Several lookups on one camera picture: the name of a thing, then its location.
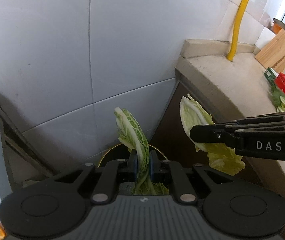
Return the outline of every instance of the white tiled wall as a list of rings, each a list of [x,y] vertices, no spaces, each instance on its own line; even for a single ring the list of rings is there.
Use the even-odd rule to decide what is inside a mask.
[[[117,142],[117,106],[150,138],[183,41],[230,40],[240,2],[0,0],[0,104],[58,169]],[[277,2],[250,1],[240,42],[256,43]]]

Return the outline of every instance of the green box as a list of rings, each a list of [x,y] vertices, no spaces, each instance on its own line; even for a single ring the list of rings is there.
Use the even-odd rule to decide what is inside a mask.
[[[275,79],[277,78],[278,76],[278,73],[272,69],[272,68],[267,68],[267,70],[265,71],[264,73],[266,79],[268,80],[269,84],[272,85],[272,86],[275,86]]]

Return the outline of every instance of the yellow pipe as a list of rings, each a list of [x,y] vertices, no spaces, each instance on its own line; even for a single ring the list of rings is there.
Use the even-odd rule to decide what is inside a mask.
[[[238,12],[236,14],[235,24],[234,24],[234,32],[232,35],[231,48],[230,48],[229,54],[227,55],[227,59],[230,61],[232,61],[234,59],[234,56],[235,56],[236,51],[237,51],[240,24],[241,24],[242,18],[244,17],[244,12],[247,8],[248,2],[249,2],[249,0],[241,0]]]

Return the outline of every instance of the white lettering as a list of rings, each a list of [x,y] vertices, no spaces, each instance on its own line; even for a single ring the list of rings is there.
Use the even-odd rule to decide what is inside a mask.
[[[262,143],[260,141],[257,141],[257,150],[261,150],[262,148]]]
[[[277,142],[276,146],[277,146],[276,151],[280,152],[281,151],[281,142]]]
[[[266,150],[267,150],[267,149],[269,149],[270,151],[272,151],[272,148],[271,148],[270,142],[268,142],[268,143],[267,143]]]

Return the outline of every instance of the wooden knife block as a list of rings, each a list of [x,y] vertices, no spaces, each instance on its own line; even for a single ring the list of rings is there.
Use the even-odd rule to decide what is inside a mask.
[[[285,30],[282,29],[262,50],[255,59],[264,68],[273,68],[278,73],[285,71]]]

